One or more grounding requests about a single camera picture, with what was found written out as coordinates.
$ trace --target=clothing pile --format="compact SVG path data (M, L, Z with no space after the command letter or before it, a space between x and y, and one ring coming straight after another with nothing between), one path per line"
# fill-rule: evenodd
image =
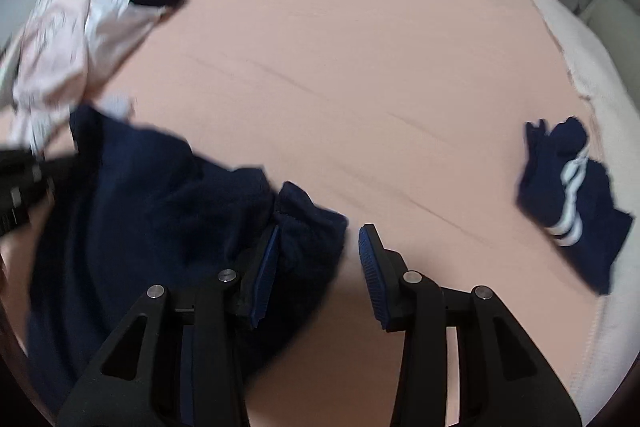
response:
M39 0L12 42L0 107L13 104L9 142L41 152L84 97L182 0Z

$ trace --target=mattress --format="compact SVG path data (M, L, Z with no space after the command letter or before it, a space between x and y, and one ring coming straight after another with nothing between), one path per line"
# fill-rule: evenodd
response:
M640 115L604 45L557 0L533 0L564 55L572 83L594 110L604 159L618 204L640 214ZM613 265L612 291L600 315L582 370L572 382L586 423L613 395L640 351L640 229L631 229Z
M135 124L263 166L350 220L318 316L250 386L252 425L388 425L403 337L374 319L364 223L441 286L493 288L567 388L583 374L599 301L514 198L526 121L577 116L594 158L602 147L531 0L188 0L107 91L135 97ZM2 247L2 302L22 340L38 227Z

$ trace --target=navy blue clothing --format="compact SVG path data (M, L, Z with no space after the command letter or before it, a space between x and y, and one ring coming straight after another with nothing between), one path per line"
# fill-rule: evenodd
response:
M149 286L199 284L279 227L265 318L238 337L245 377L317 308L344 244L344 216L257 168L229 171L177 137L133 128L88 106L71 115L79 163L40 240L31 283L31 380L57 412L86 365Z
M610 268L634 218L614 207L609 176L587 156L587 133L571 117L547 132L546 122L526 124L529 160L518 204L544 227L584 281L610 291Z

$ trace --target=fitted sheet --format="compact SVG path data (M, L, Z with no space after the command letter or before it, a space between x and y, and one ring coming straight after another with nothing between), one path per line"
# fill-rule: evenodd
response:
M514 198L526 121L577 116L591 155L602 149L531 0L188 0L108 91L135 97L135 123L227 166L264 166L350 219L318 317L248 391L252 425L388 425L403 337L374 319L364 223L441 286L491 286L566 387L580 373L598 300ZM19 337L34 244L22 236L2 248Z

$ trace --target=metal screw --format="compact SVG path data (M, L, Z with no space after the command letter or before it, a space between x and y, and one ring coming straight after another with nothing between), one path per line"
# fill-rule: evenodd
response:
M487 286L478 286L478 288L476 288L476 295L483 301L486 301L494 296L494 292Z
M158 297L162 297L164 295L164 287L159 284L154 284L146 291L146 296L151 297L152 299L157 299Z
M236 272L234 272L230 268L227 268L226 270L222 270L222 272L218 274L218 279L221 280L222 282L231 282L235 278L236 278Z
M409 270L408 272L404 272L402 278L408 283L415 284L422 280L422 274Z

